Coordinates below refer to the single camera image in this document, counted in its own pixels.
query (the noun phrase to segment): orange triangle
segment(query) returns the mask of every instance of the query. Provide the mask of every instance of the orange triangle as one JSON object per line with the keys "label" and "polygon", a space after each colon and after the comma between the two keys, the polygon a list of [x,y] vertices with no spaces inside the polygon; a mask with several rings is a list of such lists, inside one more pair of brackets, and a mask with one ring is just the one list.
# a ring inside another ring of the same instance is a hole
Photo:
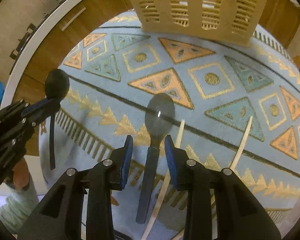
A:
{"label": "orange triangle", "polygon": [[192,104],[188,92],[174,68],[168,68],[130,81],[128,85],[152,95],[166,93],[171,96],[175,103],[194,109],[194,105]]}
{"label": "orange triangle", "polygon": [[293,121],[295,121],[300,116],[300,101],[296,99],[289,91],[281,87],[281,92],[283,94],[284,100],[288,105],[288,109]]}
{"label": "orange triangle", "polygon": [[119,206],[119,202],[112,196],[111,196],[111,204],[115,206]]}
{"label": "orange triangle", "polygon": [[159,41],[169,53],[174,63],[180,63],[197,57],[215,54],[214,51],[197,47],[180,41],[159,38]]}
{"label": "orange triangle", "polygon": [[298,159],[296,134],[294,132],[293,126],[290,126],[285,132],[271,141],[270,145],[273,148],[285,153],[286,155],[289,155],[296,160]]}
{"label": "orange triangle", "polygon": [[67,59],[63,65],[74,67],[77,69],[81,69],[81,58],[82,58],[82,51],[79,51],[69,59]]}
{"label": "orange triangle", "polygon": [[87,37],[83,39],[83,47],[87,47],[91,43],[95,42],[96,40],[102,38],[105,34],[89,34]]}

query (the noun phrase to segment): wooden cabinet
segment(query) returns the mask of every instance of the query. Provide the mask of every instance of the wooden cabinet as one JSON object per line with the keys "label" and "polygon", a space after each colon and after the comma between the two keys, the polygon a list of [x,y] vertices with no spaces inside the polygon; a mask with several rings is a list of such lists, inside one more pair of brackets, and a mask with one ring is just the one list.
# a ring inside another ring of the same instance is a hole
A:
{"label": "wooden cabinet", "polygon": [[287,48],[300,25],[300,8],[289,0],[267,0],[259,24]]}
{"label": "wooden cabinet", "polygon": [[[35,103],[45,97],[44,82],[69,51],[101,24],[131,9],[130,0],[83,0],[49,32],[27,65],[13,101]],[[28,155],[39,155],[38,131],[26,144]]]}

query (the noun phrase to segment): spoon handle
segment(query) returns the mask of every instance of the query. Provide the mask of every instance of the spoon handle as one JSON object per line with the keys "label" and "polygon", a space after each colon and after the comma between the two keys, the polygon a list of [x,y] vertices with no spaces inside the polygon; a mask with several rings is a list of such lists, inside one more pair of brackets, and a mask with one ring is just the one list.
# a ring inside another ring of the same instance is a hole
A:
{"label": "spoon handle", "polygon": [[148,148],[145,172],[142,180],[142,187],[136,218],[136,222],[139,224],[144,224],[146,222],[152,188],[154,184],[154,178],[159,160],[159,152],[160,150],[158,147],[150,146]]}

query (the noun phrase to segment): black plastic spoon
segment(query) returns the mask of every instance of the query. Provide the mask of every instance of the black plastic spoon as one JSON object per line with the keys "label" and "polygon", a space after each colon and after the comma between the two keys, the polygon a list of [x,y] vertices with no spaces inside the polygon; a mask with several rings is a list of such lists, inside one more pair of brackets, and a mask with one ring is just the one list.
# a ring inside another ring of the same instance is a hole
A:
{"label": "black plastic spoon", "polygon": [[136,218],[136,222],[139,224],[146,222],[159,160],[160,142],[170,132],[174,118],[175,108],[170,96],[160,93],[150,100],[145,114],[145,124],[150,134],[150,147],[148,148]]}
{"label": "black plastic spoon", "polygon": [[[51,70],[44,83],[44,91],[47,98],[63,100],[69,91],[70,81],[68,75],[61,69]],[[56,168],[56,159],[54,154],[54,122],[56,115],[53,114],[50,119],[50,169]]]}

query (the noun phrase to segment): laundry basket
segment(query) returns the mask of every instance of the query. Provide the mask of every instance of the laundry basket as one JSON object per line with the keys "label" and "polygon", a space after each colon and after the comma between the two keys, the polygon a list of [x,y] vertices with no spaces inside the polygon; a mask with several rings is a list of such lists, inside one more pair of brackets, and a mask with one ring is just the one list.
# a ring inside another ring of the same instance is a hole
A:
{"label": "laundry basket", "polygon": [[266,0],[131,0],[144,31],[247,45]]}

